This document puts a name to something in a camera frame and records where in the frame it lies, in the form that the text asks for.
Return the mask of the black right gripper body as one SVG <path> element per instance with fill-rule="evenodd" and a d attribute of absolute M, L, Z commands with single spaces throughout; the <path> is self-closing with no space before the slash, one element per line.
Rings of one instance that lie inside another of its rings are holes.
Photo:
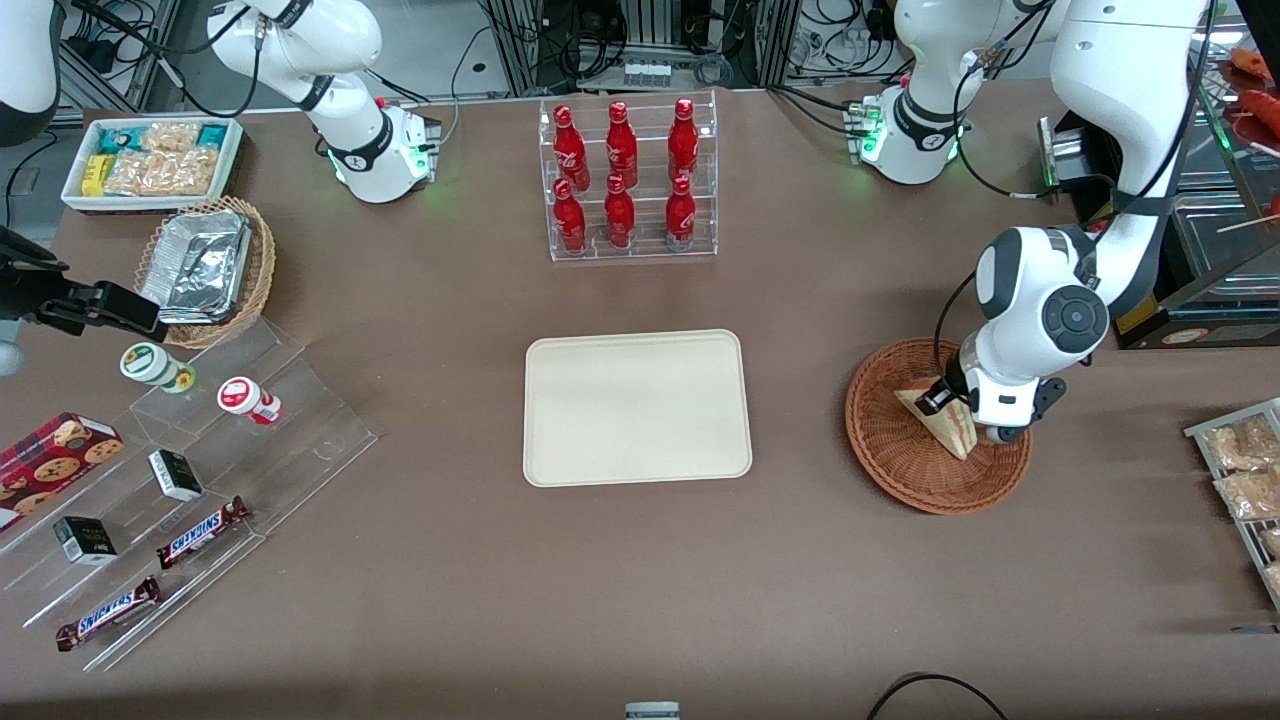
<path fill-rule="evenodd" d="M 47 314 L 42 306 L 49 300 L 67 296 L 67 263 L 24 236 L 1 228 L 1 319 L 29 323 L 69 323 Z"/>

